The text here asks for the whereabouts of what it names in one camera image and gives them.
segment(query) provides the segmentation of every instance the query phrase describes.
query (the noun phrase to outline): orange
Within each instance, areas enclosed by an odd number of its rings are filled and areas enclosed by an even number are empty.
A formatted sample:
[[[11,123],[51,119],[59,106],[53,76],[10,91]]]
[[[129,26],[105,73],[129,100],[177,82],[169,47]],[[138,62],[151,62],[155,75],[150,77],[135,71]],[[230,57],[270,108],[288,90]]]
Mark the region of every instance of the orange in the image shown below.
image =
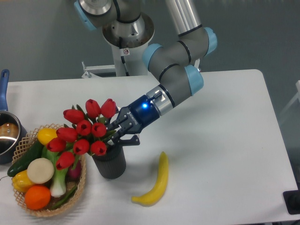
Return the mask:
[[[25,194],[25,204],[30,210],[39,210],[45,207],[51,199],[49,188],[42,185],[34,185]]]

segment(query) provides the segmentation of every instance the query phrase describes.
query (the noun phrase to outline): white table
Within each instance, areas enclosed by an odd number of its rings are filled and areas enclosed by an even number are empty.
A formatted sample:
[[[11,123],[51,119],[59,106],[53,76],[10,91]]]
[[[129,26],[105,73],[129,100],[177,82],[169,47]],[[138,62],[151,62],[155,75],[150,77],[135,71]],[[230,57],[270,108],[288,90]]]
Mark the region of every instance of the white table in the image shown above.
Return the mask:
[[[61,216],[35,218],[0,181],[1,224],[228,225],[296,220],[282,193],[297,186],[270,97],[258,70],[203,73],[204,88],[144,129],[141,145],[125,147],[125,173],[100,176],[87,157],[87,183],[76,206]],[[62,112],[89,98],[126,106],[152,89],[152,76],[11,82],[9,111],[27,130],[66,123]],[[152,207],[130,201],[150,190],[161,151],[169,156],[169,183]],[[4,176],[9,165],[0,165]]]

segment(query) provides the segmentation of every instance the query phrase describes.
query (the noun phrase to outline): yellow banana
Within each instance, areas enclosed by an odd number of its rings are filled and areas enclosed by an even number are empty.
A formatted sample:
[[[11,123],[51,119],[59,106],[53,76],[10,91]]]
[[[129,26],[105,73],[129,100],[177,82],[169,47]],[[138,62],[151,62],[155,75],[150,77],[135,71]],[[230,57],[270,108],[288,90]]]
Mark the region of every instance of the yellow banana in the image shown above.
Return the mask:
[[[168,156],[165,152],[162,152],[159,157],[157,180],[154,187],[152,188],[152,190],[143,194],[142,196],[132,196],[131,201],[143,206],[152,206],[157,203],[165,193],[165,189],[168,184],[168,176]]]

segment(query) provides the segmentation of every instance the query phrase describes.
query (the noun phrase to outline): woven basket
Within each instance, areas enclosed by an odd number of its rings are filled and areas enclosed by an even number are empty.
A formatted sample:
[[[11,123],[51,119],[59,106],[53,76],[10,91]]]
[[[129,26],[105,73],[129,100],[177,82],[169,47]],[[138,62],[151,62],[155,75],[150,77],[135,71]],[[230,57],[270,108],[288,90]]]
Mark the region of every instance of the woven basket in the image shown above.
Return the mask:
[[[17,159],[19,157],[21,157],[27,151],[27,149],[35,142],[35,140],[37,139],[38,131],[40,129],[42,129],[42,128],[58,129],[60,127],[62,127],[62,126],[59,124],[51,124],[51,125],[41,126],[40,128],[36,128],[34,131],[30,131],[26,135],[26,137],[22,138],[22,140],[19,142],[19,145],[16,147],[12,163],[15,163],[17,161]],[[79,180],[72,180],[68,177],[66,178],[67,192],[72,187],[77,185],[77,190],[76,190],[75,194],[73,195],[72,198],[69,199],[69,201],[67,203],[63,204],[58,209],[49,210],[57,201],[59,201],[61,198],[63,198],[63,196],[60,198],[51,197],[49,204],[45,208],[40,209],[40,210],[30,210],[26,207],[26,204],[25,204],[25,193],[18,192],[17,190],[14,189],[15,200],[18,202],[18,205],[21,206],[21,208],[24,209],[27,213],[29,213],[33,216],[36,216],[36,217],[51,217],[51,216],[61,214],[64,211],[70,209],[78,201],[78,199],[81,196],[83,189],[84,189],[85,175],[86,175],[86,165],[85,165],[84,155],[81,156],[80,160],[81,160],[82,171],[81,171]]]

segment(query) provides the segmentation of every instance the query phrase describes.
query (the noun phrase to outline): tulip bouquet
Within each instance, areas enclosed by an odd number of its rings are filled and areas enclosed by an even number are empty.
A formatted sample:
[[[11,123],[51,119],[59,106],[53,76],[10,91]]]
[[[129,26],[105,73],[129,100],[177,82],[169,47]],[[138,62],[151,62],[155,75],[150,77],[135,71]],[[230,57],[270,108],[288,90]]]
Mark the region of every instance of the tulip bouquet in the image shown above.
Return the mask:
[[[107,99],[100,107],[98,102],[89,99],[85,103],[85,109],[76,105],[63,112],[64,118],[72,123],[72,127],[64,124],[57,129],[57,137],[53,138],[47,145],[51,152],[59,152],[56,161],[56,169],[62,170],[76,164],[81,155],[88,153],[91,156],[103,156],[106,154],[107,146],[103,140],[115,131],[106,131],[106,125],[116,113],[116,103]]]

